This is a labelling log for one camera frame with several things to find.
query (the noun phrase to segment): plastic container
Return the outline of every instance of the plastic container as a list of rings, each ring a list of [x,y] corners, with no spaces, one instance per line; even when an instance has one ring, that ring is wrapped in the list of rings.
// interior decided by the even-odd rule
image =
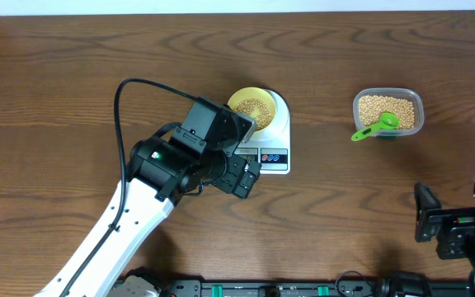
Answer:
[[[353,101],[353,117],[355,118],[356,130],[361,130],[366,126],[360,121],[359,100],[362,96],[391,96],[397,99],[406,99],[413,103],[414,126],[408,130],[380,130],[373,136],[406,136],[417,133],[425,123],[425,111],[422,108],[422,100],[416,92],[398,87],[374,87],[360,92]]]

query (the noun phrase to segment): yellow bowl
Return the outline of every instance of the yellow bowl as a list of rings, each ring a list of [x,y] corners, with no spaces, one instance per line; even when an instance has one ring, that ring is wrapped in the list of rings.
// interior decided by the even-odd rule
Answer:
[[[230,108],[235,110],[236,107],[239,105],[239,103],[245,101],[246,99],[258,99],[259,101],[263,102],[269,110],[270,123],[272,123],[272,120],[274,119],[274,116],[276,115],[276,103],[274,101],[274,98],[272,98],[272,96],[267,91],[259,87],[245,87],[235,92],[230,97],[230,100],[228,100],[228,106],[230,106]]]

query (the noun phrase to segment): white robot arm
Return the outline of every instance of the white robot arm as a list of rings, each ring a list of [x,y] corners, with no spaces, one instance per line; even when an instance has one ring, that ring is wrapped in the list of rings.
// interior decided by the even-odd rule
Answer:
[[[160,87],[194,104],[182,124],[166,124],[149,139],[139,141],[126,165],[119,100],[122,89],[131,82]],[[260,176],[258,162],[234,153],[241,142],[250,139],[256,122],[227,106],[158,82],[129,78],[119,85],[114,107],[122,180],[95,227],[38,297],[108,295],[142,241],[183,196],[197,196],[204,185],[213,185],[246,199]],[[161,139],[168,132],[173,132],[170,140]],[[192,194],[197,187],[199,192]]]
[[[104,242],[70,289],[70,296],[105,296],[144,239],[173,210],[169,199],[155,199],[157,191],[138,179],[127,184],[125,210],[118,228]],[[113,199],[65,267],[36,297],[58,297],[76,270],[100,241],[115,218],[120,183]]]

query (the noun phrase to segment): wood grain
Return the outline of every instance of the wood grain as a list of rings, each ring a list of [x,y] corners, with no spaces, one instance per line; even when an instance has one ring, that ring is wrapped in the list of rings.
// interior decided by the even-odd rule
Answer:
[[[32,295],[61,269],[120,179],[112,102],[155,79],[226,101],[276,90],[292,116],[292,172],[248,200],[209,188],[184,199],[129,264],[163,276],[323,280],[468,274],[415,243],[413,184],[475,206],[475,12],[0,17],[0,295]],[[352,101],[408,87],[420,133],[351,143]],[[129,151],[190,106],[133,85],[121,102]]]

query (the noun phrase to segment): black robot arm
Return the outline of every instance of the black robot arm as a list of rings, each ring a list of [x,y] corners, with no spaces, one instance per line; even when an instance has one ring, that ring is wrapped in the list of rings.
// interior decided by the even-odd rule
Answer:
[[[131,150],[130,181],[138,178],[158,190],[155,198],[174,205],[197,186],[214,185],[245,199],[260,176],[261,165],[234,153],[256,129],[254,120],[208,98],[199,97],[186,119],[168,124]],[[173,130],[169,141],[163,132]]]
[[[437,237],[439,258],[468,258],[475,273],[475,207],[443,210],[430,188],[415,185],[417,207],[415,238],[418,243]]]

